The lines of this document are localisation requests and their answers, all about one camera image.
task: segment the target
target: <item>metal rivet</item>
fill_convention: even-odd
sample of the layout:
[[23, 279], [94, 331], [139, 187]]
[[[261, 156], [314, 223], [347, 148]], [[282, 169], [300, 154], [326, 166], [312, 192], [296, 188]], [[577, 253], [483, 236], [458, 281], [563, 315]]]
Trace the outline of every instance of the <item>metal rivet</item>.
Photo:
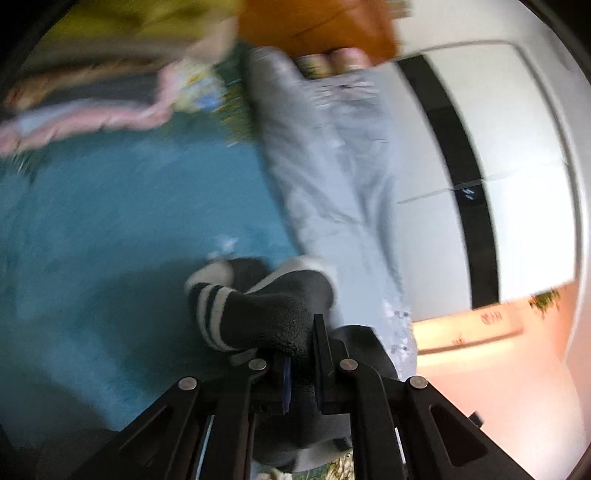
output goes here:
[[195, 380], [193, 377], [185, 377], [182, 378], [181, 380], [178, 381], [178, 387], [181, 390], [193, 390], [195, 389], [195, 387], [197, 386], [197, 380]]
[[482, 417], [480, 416], [480, 414], [477, 411], [475, 411], [472, 415], [470, 415], [468, 417], [468, 419], [480, 429], [484, 425], [484, 420], [482, 419]]
[[351, 372], [359, 366], [359, 364], [352, 358], [345, 358], [344, 360], [341, 360], [339, 365], [343, 370], [347, 370], [347, 372]]
[[427, 388], [427, 385], [429, 385], [429, 382], [427, 381], [426, 378], [421, 377], [420, 375], [415, 375], [414, 377], [410, 378], [410, 384], [413, 388], [416, 388], [418, 390], [422, 390], [423, 388]]
[[248, 362], [248, 368], [258, 372], [267, 368], [267, 362], [262, 358], [253, 358], [250, 362]]

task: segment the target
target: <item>gray pants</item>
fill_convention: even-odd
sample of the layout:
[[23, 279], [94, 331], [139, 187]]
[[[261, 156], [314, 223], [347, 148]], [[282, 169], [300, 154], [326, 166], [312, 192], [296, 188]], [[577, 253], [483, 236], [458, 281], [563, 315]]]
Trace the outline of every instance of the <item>gray pants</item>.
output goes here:
[[373, 328], [404, 380], [417, 347], [394, 239], [394, 124], [370, 70], [304, 80], [274, 48], [249, 62], [268, 168], [300, 249], [337, 269], [330, 326]]

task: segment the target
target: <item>wall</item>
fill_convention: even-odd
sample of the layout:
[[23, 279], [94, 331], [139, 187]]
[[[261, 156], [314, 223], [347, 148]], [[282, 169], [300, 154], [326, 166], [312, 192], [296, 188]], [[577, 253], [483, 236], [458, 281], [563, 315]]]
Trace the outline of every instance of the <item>wall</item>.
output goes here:
[[477, 410], [483, 431], [536, 480], [564, 480], [586, 447], [579, 399], [541, 319], [524, 323], [511, 340], [421, 356], [419, 373], [464, 414]]
[[[579, 214], [579, 274], [572, 329], [566, 345], [564, 326], [549, 321], [549, 335], [557, 335], [555, 352], [564, 360], [578, 392], [587, 443], [591, 440], [591, 258], [589, 215], [591, 203], [591, 85], [556, 36], [517, 0], [413, 0], [413, 15], [395, 23], [403, 53], [474, 40], [505, 40], [519, 46], [557, 108], [569, 145], [570, 175]], [[552, 228], [551, 219], [543, 228]]]
[[395, 22], [402, 52], [446, 43], [522, 38], [540, 22], [518, 0], [410, 0], [411, 16]]
[[573, 326], [579, 286], [577, 283], [572, 283], [557, 290], [560, 293], [558, 305], [549, 308], [544, 316], [540, 312], [532, 310], [527, 301], [517, 303], [515, 307], [519, 309], [522, 316], [531, 316], [539, 321], [554, 353], [558, 358], [564, 359]]

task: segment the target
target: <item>pink wall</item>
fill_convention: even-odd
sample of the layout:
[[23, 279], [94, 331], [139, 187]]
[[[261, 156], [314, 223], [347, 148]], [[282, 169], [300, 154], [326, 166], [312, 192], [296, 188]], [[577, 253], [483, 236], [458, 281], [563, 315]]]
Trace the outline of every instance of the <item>pink wall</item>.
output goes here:
[[[539, 314], [537, 317], [552, 343], [554, 352], [560, 359], [563, 359], [573, 326], [579, 285], [578, 283], [569, 284], [559, 288], [558, 291], [560, 292], [558, 308], [550, 308], [543, 319]], [[529, 305], [522, 305], [520, 313], [522, 316], [532, 315], [532, 310]]]
[[564, 480], [585, 449], [583, 419], [568, 369], [539, 318], [517, 338], [419, 357], [419, 373], [537, 480]]

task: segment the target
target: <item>person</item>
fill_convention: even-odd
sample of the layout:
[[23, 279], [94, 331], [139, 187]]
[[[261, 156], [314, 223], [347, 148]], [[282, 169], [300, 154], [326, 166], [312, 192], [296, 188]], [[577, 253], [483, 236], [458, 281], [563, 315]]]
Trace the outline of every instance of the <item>person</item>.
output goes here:
[[[330, 318], [338, 297], [334, 268], [313, 255], [290, 258], [275, 271], [261, 259], [216, 261], [191, 275], [185, 291], [203, 339], [211, 348], [226, 352], [232, 362], [250, 360], [258, 348], [291, 356], [290, 410], [284, 416], [259, 416], [255, 461], [289, 472], [296, 465], [304, 469], [298, 462], [304, 450], [321, 449], [322, 460], [317, 462], [326, 463], [351, 449], [349, 416], [321, 415], [313, 385], [313, 317], [321, 313]], [[329, 334], [382, 376], [398, 378], [370, 327], [346, 325]]]

